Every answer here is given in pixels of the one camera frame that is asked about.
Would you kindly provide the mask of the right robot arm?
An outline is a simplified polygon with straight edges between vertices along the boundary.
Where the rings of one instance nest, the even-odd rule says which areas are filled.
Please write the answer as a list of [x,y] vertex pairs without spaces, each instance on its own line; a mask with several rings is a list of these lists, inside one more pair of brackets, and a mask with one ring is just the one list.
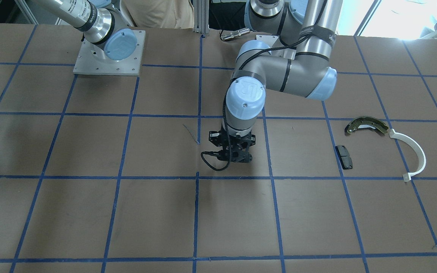
[[134,53],[138,39],[111,0],[38,0],[37,3],[83,33],[111,60]]

